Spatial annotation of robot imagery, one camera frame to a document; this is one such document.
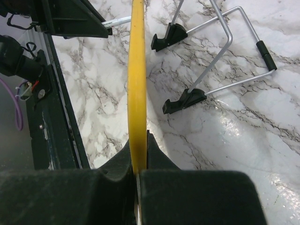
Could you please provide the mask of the yellow framed whiteboard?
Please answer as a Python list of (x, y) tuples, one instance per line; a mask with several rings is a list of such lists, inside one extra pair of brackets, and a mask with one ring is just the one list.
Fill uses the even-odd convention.
[(133, 172), (147, 167), (146, 55), (144, 1), (132, 1), (128, 73), (127, 117)]

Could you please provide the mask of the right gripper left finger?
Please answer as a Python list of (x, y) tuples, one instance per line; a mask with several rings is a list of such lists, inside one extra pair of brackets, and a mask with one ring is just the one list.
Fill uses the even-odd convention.
[(129, 145), (98, 169), (0, 174), (3, 225), (134, 225)]

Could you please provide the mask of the white marker pen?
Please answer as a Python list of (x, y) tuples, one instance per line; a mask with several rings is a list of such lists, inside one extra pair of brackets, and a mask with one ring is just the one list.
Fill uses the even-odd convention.
[(117, 27), (122, 24), (129, 23), (129, 22), (131, 22), (131, 16), (105, 21), (105, 22), (102, 22), (102, 25), (108, 29), (108, 28)]

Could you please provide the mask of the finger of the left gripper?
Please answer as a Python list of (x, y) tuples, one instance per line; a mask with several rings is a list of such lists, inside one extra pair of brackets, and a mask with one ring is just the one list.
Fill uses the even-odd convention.
[(113, 34), (88, 0), (43, 0), (41, 3), (46, 31), (53, 36), (108, 38)]

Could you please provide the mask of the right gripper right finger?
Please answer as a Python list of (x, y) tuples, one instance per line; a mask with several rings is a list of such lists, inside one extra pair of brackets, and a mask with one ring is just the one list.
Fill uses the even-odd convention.
[(140, 174), (144, 225), (264, 225), (255, 185), (244, 173), (182, 170), (147, 134), (147, 169)]

